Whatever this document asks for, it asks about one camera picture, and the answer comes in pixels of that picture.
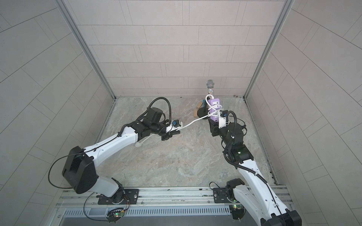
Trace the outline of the purple power strip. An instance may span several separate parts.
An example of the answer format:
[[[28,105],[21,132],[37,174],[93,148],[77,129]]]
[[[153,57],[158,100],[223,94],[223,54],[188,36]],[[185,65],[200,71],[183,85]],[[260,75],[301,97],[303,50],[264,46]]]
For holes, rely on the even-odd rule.
[[[210,105],[210,119],[212,119],[214,122],[219,122],[218,110],[222,108],[220,100],[218,98],[212,98],[208,100],[208,103]]]

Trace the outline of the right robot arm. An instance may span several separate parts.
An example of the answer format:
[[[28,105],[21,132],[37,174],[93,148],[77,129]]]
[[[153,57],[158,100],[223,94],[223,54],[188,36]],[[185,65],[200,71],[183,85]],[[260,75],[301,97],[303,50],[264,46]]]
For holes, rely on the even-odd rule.
[[[238,123],[233,111],[222,109],[210,113],[208,121],[212,136],[220,136],[225,144],[224,159],[242,176],[227,182],[228,199],[239,202],[259,226],[302,225],[298,212],[289,210],[275,194],[244,144],[246,125]]]

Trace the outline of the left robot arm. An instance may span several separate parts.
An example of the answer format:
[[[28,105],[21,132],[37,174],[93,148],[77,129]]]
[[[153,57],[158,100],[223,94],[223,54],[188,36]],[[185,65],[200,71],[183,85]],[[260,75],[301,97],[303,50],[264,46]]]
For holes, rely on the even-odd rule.
[[[123,185],[114,178],[106,178],[97,174],[96,168],[107,158],[121,149],[157,134],[162,140],[168,140],[180,133],[183,123],[171,117],[161,120],[165,114],[159,108],[149,105],[147,110],[135,121],[122,126],[115,135],[86,148],[72,148],[61,172],[64,179],[77,194],[94,192],[107,197],[113,204],[125,200]]]

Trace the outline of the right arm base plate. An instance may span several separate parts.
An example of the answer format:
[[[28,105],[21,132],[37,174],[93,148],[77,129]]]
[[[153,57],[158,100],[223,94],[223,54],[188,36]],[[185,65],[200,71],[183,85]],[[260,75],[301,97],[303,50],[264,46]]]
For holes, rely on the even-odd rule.
[[[237,200],[232,200],[227,195],[227,189],[226,188],[218,188],[214,187],[212,188],[213,194],[214,194],[214,202],[215,203],[228,203],[229,205],[237,204],[239,205],[240,202]]]

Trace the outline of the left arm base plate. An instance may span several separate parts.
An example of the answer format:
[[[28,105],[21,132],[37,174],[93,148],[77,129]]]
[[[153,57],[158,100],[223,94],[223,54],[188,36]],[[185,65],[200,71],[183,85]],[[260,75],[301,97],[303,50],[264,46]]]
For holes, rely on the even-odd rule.
[[[98,205],[127,205],[136,204],[139,196],[139,189],[119,189],[116,193],[107,197],[97,195]]]

